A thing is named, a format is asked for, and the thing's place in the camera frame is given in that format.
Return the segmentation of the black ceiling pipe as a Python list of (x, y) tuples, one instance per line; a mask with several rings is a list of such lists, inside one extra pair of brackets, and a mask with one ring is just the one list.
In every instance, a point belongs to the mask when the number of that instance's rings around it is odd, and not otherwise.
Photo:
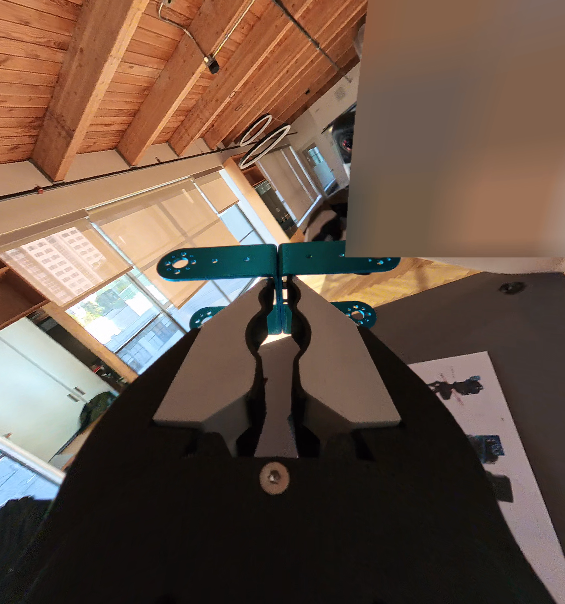
[(149, 148), (148, 157), (139, 165), (125, 168), (122, 167), (123, 157), (115, 150), (91, 152), (75, 159), (73, 168), (59, 182), (51, 181), (31, 160), (4, 163), (0, 164), (0, 203), (121, 178), (127, 183), (146, 172), (160, 175), (165, 169), (172, 171), (175, 177), (188, 177), (222, 165), (222, 155), (234, 155), (239, 148), (219, 144), (211, 149), (201, 138), (181, 156), (175, 156), (169, 144), (158, 144)]

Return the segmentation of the printed instruction sheet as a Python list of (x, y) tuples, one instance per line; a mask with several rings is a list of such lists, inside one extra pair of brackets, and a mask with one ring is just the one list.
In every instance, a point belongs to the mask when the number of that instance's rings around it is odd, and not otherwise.
[(410, 364), (467, 435), (513, 537), (557, 603), (565, 556), (487, 352)]

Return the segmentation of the thin black ceiling conduit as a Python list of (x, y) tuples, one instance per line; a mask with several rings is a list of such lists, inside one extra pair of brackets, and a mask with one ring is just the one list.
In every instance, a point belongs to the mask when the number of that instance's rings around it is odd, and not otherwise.
[(286, 8), (286, 6), (282, 3), (282, 1), (272, 1), (272, 3), (277, 6), (280, 11), (290, 20), (290, 22), (301, 32), (301, 34), (309, 41), (309, 43), (331, 64), (338, 74), (341, 74), (342, 78), (344, 78), (349, 84), (352, 83), (352, 79), (347, 74), (347, 71), (340, 67), (331, 56), (323, 49), (321, 44), (315, 39), (309, 32), (297, 21), (297, 19), (291, 14), (291, 12)]

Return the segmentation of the medium beige roller blind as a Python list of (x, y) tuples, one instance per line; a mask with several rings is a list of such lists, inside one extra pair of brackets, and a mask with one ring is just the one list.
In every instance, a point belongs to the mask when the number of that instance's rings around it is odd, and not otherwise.
[(83, 212), (0, 235), (0, 258), (64, 308), (132, 268)]

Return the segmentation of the black jacket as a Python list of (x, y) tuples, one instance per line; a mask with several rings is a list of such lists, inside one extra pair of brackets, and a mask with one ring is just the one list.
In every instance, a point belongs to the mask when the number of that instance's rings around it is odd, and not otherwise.
[(0, 603), (6, 602), (1, 595), (2, 585), (35, 537), (51, 504), (52, 500), (24, 496), (0, 507)]

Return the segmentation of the short beige roller blind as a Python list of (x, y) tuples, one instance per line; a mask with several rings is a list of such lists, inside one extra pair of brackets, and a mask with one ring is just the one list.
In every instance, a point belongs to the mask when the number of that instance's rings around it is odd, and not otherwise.
[(237, 194), (230, 188), (219, 171), (196, 177), (194, 182), (218, 214), (223, 213), (239, 201)]

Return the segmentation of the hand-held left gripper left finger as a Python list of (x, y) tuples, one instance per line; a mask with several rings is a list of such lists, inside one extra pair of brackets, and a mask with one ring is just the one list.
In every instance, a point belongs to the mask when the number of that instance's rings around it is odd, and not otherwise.
[(218, 433), (233, 456), (253, 457), (266, 416), (263, 363), (270, 280), (203, 324), (157, 412), (159, 426)]

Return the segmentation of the dark grey desk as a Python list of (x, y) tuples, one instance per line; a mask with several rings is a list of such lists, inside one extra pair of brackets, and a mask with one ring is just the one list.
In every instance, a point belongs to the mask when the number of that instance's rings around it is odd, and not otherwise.
[[(506, 282), (527, 286), (505, 295)], [(375, 310), (406, 364), (490, 354), (565, 555), (565, 276), (481, 273)]]

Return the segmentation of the long beige roller blind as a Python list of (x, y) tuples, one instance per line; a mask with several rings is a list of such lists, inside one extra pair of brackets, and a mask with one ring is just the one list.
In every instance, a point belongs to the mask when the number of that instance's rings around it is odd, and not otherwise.
[(181, 248), (238, 245), (191, 181), (138, 194), (88, 213), (90, 220), (176, 308), (181, 308), (205, 282), (166, 281), (157, 273), (158, 261)]

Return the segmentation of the dark green backpack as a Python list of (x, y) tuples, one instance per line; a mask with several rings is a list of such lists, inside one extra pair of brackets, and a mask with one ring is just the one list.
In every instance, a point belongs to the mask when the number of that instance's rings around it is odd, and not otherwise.
[(79, 430), (83, 431), (97, 421), (111, 407), (117, 397), (117, 394), (107, 391), (96, 395), (84, 404), (80, 412)]

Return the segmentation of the wide wooden wall shelf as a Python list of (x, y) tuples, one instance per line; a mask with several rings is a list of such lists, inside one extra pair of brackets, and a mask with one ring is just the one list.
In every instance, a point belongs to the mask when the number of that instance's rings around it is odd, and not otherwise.
[(48, 302), (41, 292), (0, 259), (0, 330)]

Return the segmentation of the narrow wooden wall shelf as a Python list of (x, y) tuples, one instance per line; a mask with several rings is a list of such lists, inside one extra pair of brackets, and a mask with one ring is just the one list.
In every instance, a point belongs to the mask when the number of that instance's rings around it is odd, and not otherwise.
[(239, 206), (258, 234), (266, 243), (302, 243), (304, 235), (274, 185), (258, 168), (242, 171), (236, 159), (223, 162), (221, 176), (239, 195)]

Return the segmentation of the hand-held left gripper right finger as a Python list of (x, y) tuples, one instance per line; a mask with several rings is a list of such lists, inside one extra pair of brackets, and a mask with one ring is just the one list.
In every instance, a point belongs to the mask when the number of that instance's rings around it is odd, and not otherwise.
[(291, 416), (297, 446), (339, 434), (391, 428), (401, 417), (352, 320), (297, 277), (289, 279), (293, 361)]

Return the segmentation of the white wall cabinet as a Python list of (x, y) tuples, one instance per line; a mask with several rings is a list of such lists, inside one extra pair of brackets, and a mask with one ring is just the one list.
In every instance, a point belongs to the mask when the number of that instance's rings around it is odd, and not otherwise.
[(27, 318), (0, 331), (0, 435), (49, 462), (85, 404), (114, 389)]

